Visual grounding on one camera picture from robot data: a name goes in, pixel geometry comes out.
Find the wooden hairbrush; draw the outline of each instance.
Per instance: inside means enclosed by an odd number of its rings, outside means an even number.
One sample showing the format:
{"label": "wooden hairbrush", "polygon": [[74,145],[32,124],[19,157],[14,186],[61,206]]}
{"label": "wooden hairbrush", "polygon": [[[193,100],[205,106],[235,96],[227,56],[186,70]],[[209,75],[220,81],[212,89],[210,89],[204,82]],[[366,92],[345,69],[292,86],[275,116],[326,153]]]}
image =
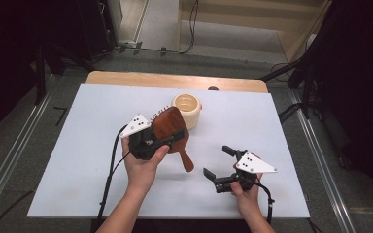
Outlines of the wooden hairbrush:
{"label": "wooden hairbrush", "polygon": [[184,138],[171,145],[171,149],[168,151],[168,153],[171,154],[178,152],[181,156],[186,171],[192,171],[193,162],[190,160],[185,150],[187,140],[189,139],[189,132],[180,110],[177,107],[169,107],[168,109],[159,112],[159,115],[157,115],[153,120],[152,129],[157,140],[165,139],[179,132],[180,130],[185,130]]}

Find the white paper sheet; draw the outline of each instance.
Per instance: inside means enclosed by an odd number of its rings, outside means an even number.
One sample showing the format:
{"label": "white paper sheet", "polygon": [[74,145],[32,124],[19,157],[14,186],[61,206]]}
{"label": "white paper sheet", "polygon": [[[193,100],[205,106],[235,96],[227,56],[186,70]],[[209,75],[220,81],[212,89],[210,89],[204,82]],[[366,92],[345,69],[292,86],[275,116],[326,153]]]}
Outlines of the white paper sheet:
{"label": "white paper sheet", "polygon": [[[204,167],[217,177],[234,173],[236,158],[222,152],[223,145],[253,152],[277,168],[278,173],[262,177],[276,201],[273,217],[309,217],[270,94],[90,84],[81,85],[77,93],[28,216],[97,216],[119,130],[138,113],[152,117],[182,93],[197,96],[203,105],[186,145],[195,168],[187,173],[180,156],[168,154],[139,217],[241,218],[235,197],[216,193],[203,176]],[[116,162],[119,157],[120,143]],[[104,216],[126,185],[122,163],[114,174]],[[267,196],[262,190],[259,204],[266,215]]]}

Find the metal rail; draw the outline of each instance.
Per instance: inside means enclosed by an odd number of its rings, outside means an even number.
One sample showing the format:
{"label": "metal rail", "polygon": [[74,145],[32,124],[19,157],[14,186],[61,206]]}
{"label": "metal rail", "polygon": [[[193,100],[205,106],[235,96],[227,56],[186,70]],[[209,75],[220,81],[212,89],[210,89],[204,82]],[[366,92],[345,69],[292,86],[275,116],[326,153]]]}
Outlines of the metal rail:
{"label": "metal rail", "polygon": [[4,189],[15,167],[17,166],[17,161],[22,155],[23,149],[28,143],[29,138],[31,137],[39,119],[42,116],[42,113],[48,105],[48,102],[51,98],[52,90],[56,86],[57,82],[58,78],[55,75],[49,76],[47,81],[47,94],[44,96],[41,104],[33,108],[28,120],[23,125],[22,129],[17,135],[17,139],[15,140],[10,151],[8,152],[8,155],[2,163],[0,167],[0,194],[2,193],[2,190]]}
{"label": "metal rail", "polygon": [[[301,102],[301,99],[298,96],[298,94],[292,89],[289,91],[289,95],[293,103]],[[332,209],[338,219],[340,228],[342,232],[344,233],[355,233],[356,229],[354,228],[353,222],[351,220],[347,207],[344,203],[344,200],[341,196],[341,193],[328,168],[328,165],[322,153],[320,144],[314,133],[313,126],[311,125],[310,120],[305,118],[301,110],[298,110],[297,114],[298,114],[299,121],[301,122],[302,129],[304,130],[305,136],[307,138],[308,144],[311,148],[311,152],[317,164],[318,170],[320,171],[323,185],[326,189],[326,193],[328,194],[329,201],[331,202],[331,205],[332,205]]]}

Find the white plastic part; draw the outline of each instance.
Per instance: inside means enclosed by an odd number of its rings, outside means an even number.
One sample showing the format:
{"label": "white plastic part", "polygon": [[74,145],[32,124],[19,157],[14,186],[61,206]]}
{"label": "white plastic part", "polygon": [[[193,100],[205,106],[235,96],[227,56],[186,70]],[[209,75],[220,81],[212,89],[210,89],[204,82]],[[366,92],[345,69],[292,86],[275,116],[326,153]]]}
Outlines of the white plastic part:
{"label": "white plastic part", "polygon": [[119,137],[120,138],[127,137],[131,134],[139,132],[150,126],[151,126],[150,122],[144,116],[142,116],[141,114],[138,114],[131,120],[131,122],[128,123],[125,129],[123,129],[123,131],[119,134]]}
{"label": "white plastic part", "polygon": [[277,169],[262,161],[255,155],[246,152],[235,165],[237,169],[249,173],[275,173]]}

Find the left hand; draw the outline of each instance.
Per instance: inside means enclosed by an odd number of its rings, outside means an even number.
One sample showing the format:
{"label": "left hand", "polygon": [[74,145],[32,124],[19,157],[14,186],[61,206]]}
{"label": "left hand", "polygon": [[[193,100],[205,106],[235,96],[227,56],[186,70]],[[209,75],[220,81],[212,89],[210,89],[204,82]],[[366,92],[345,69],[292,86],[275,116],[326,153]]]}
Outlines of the left hand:
{"label": "left hand", "polygon": [[[129,139],[122,138],[122,156],[129,153]],[[136,159],[129,154],[125,159],[126,173],[128,174],[128,188],[147,194],[155,180],[158,164],[169,151],[169,146],[160,147],[150,160]]]}

